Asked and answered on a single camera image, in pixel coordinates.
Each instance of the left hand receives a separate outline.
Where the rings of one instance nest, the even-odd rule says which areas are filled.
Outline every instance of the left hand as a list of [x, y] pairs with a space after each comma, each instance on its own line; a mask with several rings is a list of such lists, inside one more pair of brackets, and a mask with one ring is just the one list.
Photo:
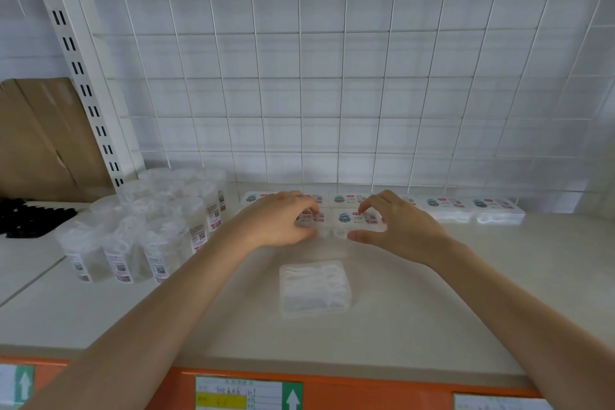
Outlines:
[[260, 246], [283, 246], [315, 237], [317, 228], [295, 225], [297, 216], [306, 208], [319, 211], [311, 196], [297, 190], [265, 196], [222, 224], [211, 236], [211, 241], [231, 237], [245, 242], [251, 251]]

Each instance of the cylindrical container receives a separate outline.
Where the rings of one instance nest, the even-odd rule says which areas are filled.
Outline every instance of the cylindrical container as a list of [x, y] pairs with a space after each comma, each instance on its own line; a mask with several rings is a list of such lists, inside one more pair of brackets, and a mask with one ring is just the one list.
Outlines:
[[105, 196], [90, 204], [90, 211], [96, 214], [100, 220], [107, 217], [116, 217], [125, 210], [126, 207], [118, 195]]
[[177, 271], [193, 254], [188, 224], [182, 217], [151, 221], [140, 240], [158, 283]]
[[207, 215], [205, 203], [196, 196], [187, 196], [170, 202], [165, 210], [167, 216], [183, 217], [188, 223], [193, 252], [207, 242]]
[[218, 190], [213, 182], [193, 182], [183, 189], [184, 196], [198, 196], [205, 203], [207, 211], [207, 230], [213, 232], [220, 224], [220, 201]]
[[166, 196], [170, 200], [180, 198], [181, 190], [186, 186], [183, 180], [152, 180], [146, 181], [151, 195]]
[[136, 200], [129, 208], [133, 214], [143, 216], [147, 220], [154, 220], [163, 216], [164, 208], [168, 202], [169, 198], [164, 195], [145, 196]]
[[81, 282], [94, 283], [109, 277], [109, 266], [101, 248], [108, 224], [93, 212], [67, 220], [53, 231]]
[[226, 217], [226, 205], [229, 203], [229, 196], [231, 196], [229, 192], [229, 184], [226, 180], [226, 171], [224, 169], [204, 169], [197, 172], [196, 178], [198, 180], [213, 182], [216, 185], [216, 189], [218, 190], [220, 211], [222, 211], [222, 216]]
[[171, 169], [168, 167], [155, 167], [139, 172], [139, 180], [159, 180], [168, 179]]
[[132, 203], [151, 194], [147, 180], [131, 180], [118, 189], [118, 198], [125, 204]]
[[151, 277], [150, 267], [138, 237], [145, 230], [145, 218], [131, 214], [119, 221], [117, 229], [104, 235], [102, 246], [118, 282], [134, 284]]

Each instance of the clear plastic container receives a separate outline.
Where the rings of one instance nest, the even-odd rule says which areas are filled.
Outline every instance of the clear plastic container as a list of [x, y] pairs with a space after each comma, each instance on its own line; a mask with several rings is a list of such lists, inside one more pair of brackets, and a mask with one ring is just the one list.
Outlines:
[[260, 200], [265, 196], [272, 195], [273, 193], [277, 192], [245, 192], [245, 195], [241, 198], [241, 205], [248, 206], [249, 204], [254, 203], [254, 201]]
[[525, 217], [525, 211], [507, 198], [473, 198], [471, 201], [467, 201], [467, 205], [479, 224], [518, 226]]
[[110, 228], [93, 212], [81, 213], [53, 231], [75, 274], [81, 282], [94, 283], [109, 277], [111, 272], [101, 247], [102, 236]]
[[193, 252], [207, 243], [207, 216], [205, 203], [197, 196], [187, 196], [172, 201], [165, 208], [166, 216], [183, 217], [188, 224]]
[[345, 313], [351, 302], [350, 284], [340, 261], [280, 268], [280, 313], [285, 318]]
[[164, 195], [145, 196], [129, 205], [133, 214], [145, 217], [146, 220], [158, 219], [164, 215], [164, 208], [169, 203]]
[[472, 220], [472, 209], [457, 198], [421, 196], [416, 199], [419, 209], [426, 211], [438, 222], [467, 224]]
[[196, 178], [207, 182], [213, 182], [218, 189], [218, 199], [220, 203], [220, 211], [222, 216], [226, 216], [226, 205], [229, 203], [231, 193], [229, 191], [228, 180], [226, 179], [226, 171], [224, 169], [204, 169], [197, 172]]
[[107, 262], [116, 280], [122, 284], [134, 284], [151, 278], [151, 271], [138, 242], [145, 230], [143, 216], [131, 214], [119, 221], [118, 227], [102, 239]]
[[152, 192], [147, 180], [131, 180], [118, 189], [118, 197], [125, 204], [150, 195], [152, 195]]
[[318, 236], [328, 236], [331, 233], [331, 213], [328, 209], [312, 212], [306, 209], [297, 216], [295, 225], [299, 227], [316, 227]]
[[380, 214], [368, 209], [359, 212], [354, 209], [332, 209], [331, 219], [333, 221], [333, 234], [337, 238], [347, 238], [351, 230], [373, 230], [374, 232], [384, 232], [386, 226], [382, 222]]
[[170, 177], [171, 169], [168, 167], [155, 167], [139, 172], [139, 180], [160, 180]]
[[177, 271], [193, 254], [188, 224], [182, 217], [162, 217], [148, 223], [140, 242], [159, 283]]
[[324, 201], [326, 208], [357, 208], [359, 204], [365, 201], [369, 195], [342, 195], [340, 193], [330, 193]]
[[213, 182], [197, 181], [188, 184], [183, 189], [184, 196], [198, 196], [205, 203], [207, 212], [207, 230], [213, 232], [222, 223], [220, 219], [220, 200], [218, 189]]

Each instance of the hand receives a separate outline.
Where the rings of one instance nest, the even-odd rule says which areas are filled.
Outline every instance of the hand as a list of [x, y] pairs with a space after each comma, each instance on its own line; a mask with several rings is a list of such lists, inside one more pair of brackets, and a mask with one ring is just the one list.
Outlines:
[[349, 240], [379, 246], [402, 258], [427, 265], [438, 254], [447, 251], [451, 244], [457, 243], [428, 213], [390, 190], [370, 196], [358, 210], [364, 212], [368, 208], [380, 212], [387, 230], [353, 230], [348, 233]]
[[247, 243], [248, 251], [260, 246], [283, 246], [318, 235], [315, 227], [297, 227], [295, 220], [309, 208], [318, 212], [318, 204], [300, 191], [280, 192], [265, 196], [242, 209], [222, 224], [211, 239], [231, 237]]

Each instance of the cardboard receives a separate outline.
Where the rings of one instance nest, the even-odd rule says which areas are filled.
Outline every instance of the cardboard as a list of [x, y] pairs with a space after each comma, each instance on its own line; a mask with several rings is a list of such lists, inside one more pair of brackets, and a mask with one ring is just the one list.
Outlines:
[[68, 78], [0, 84], [0, 196], [91, 202], [115, 192]]

